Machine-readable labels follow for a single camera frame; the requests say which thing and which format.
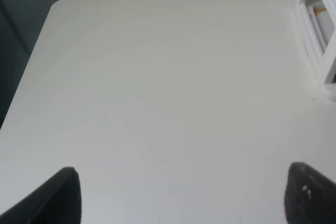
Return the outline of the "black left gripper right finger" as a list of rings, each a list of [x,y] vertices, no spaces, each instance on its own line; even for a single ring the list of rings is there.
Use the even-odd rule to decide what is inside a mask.
[[[287,223],[335,223],[335,182],[304,162],[294,162],[284,207]]]

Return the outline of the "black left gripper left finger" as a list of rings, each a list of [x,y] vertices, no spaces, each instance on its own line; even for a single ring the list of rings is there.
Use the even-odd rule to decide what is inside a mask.
[[[1,214],[1,223],[81,223],[81,216],[79,174],[64,167]]]

